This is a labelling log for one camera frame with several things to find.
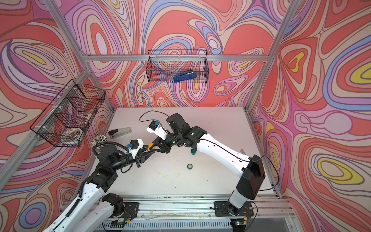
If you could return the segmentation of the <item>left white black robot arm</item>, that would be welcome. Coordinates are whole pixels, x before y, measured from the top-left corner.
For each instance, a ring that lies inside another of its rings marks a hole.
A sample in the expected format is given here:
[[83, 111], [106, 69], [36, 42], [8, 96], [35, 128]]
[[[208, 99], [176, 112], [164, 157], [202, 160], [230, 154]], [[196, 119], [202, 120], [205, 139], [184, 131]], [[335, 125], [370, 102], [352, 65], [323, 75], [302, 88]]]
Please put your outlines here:
[[93, 232], [108, 218], [117, 218], [126, 225], [138, 215], [138, 203], [126, 203], [123, 197], [109, 193], [118, 178], [118, 170], [136, 164], [138, 167], [154, 154], [147, 147], [133, 150], [132, 145], [116, 142], [98, 145], [92, 151], [99, 163], [95, 171], [80, 185], [78, 193], [66, 210], [48, 226], [47, 232]]

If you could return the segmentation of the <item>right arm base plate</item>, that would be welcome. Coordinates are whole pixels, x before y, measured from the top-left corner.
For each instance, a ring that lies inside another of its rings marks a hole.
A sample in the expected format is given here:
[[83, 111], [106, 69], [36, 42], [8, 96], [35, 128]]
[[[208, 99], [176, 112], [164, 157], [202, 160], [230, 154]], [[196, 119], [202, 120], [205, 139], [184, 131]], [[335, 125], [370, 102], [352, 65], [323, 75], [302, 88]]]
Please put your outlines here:
[[215, 201], [210, 209], [215, 212], [216, 217], [245, 217], [254, 216], [252, 202], [246, 201], [241, 208], [236, 208], [229, 201]]

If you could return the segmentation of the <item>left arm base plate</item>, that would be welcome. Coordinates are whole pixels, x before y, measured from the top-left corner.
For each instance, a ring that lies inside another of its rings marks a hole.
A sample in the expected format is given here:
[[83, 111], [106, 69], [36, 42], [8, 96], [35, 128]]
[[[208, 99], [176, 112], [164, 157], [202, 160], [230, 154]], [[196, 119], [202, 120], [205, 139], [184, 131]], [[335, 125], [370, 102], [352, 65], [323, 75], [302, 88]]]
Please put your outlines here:
[[124, 202], [110, 204], [110, 206], [113, 208], [113, 213], [110, 217], [134, 219], [138, 215], [139, 205], [140, 204], [138, 202]]

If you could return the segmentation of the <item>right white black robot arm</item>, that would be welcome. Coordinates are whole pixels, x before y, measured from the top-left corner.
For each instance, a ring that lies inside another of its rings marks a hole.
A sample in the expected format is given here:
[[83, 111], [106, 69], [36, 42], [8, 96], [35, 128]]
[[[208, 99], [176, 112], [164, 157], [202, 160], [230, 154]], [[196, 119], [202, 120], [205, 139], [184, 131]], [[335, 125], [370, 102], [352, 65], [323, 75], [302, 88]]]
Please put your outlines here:
[[261, 157], [249, 157], [232, 150], [206, 130], [198, 126], [190, 127], [178, 113], [169, 116], [167, 123], [173, 132], [165, 130], [157, 120], [149, 124], [147, 131], [157, 136], [153, 145], [148, 147], [150, 151], [157, 147], [157, 152], [169, 153], [173, 146], [187, 147], [209, 155], [228, 167], [240, 178], [227, 201], [229, 211], [239, 210], [247, 201], [256, 198], [265, 179]]

